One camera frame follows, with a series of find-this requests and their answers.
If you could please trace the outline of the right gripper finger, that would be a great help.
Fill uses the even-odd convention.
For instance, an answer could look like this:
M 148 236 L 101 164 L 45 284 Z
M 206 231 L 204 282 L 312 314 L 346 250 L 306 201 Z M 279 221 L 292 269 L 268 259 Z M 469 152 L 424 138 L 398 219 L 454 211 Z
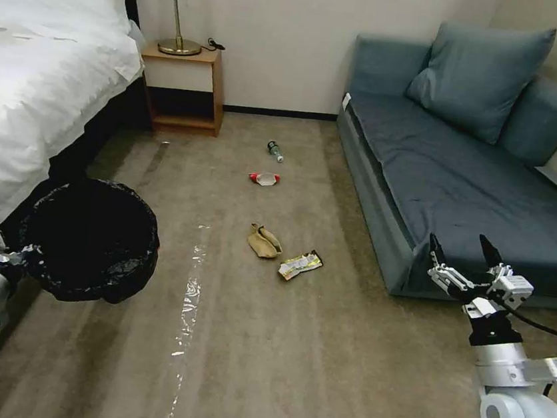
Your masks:
M 435 234 L 430 233 L 429 243 L 432 267 L 428 270 L 428 276 L 446 294 L 463 296 L 469 291 L 470 281 L 447 265 L 444 250 Z
M 531 297 L 534 287 L 525 277 L 515 274 L 512 267 L 503 262 L 501 254 L 485 235 L 480 234 L 479 238 L 491 277 L 486 298 L 503 303 L 523 304 Z

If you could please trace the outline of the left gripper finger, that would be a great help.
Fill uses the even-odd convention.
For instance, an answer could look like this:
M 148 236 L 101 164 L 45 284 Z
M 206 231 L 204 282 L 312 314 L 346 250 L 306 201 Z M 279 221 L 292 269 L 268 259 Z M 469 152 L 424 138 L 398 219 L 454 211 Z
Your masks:
M 16 263 L 22 265 L 38 265 L 44 263 L 44 254 L 39 245 L 30 244 L 22 247 L 16 256 Z

